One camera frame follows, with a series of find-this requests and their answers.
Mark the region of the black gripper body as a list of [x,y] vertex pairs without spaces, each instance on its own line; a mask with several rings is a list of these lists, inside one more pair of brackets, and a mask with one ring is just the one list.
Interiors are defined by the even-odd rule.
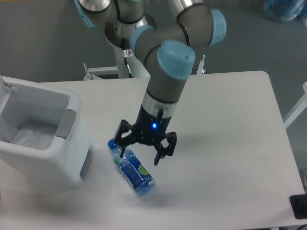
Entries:
[[173,132],[166,132],[172,116],[165,117],[165,113],[163,108],[158,108],[157,114],[152,115],[141,106],[132,129],[136,142],[154,145],[164,139],[173,138]]

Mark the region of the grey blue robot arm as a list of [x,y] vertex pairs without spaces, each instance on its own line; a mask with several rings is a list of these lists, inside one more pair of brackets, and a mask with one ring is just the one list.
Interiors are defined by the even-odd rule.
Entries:
[[168,124],[196,59],[195,49],[222,41],[227,26],[224,15],[209,10],[201,0],[171,0],[176,24],[163,30],[140,25],[145,17],[141,0],[77,0],[80,15],[94,26],[119,22],[133,26],[132,34],[116,30],[121,47],[129,48],[150,74],[136,122],[122,120],[114,141],[121,150],[140,143],[154,146],[154,163],[172,156],[177,143]]

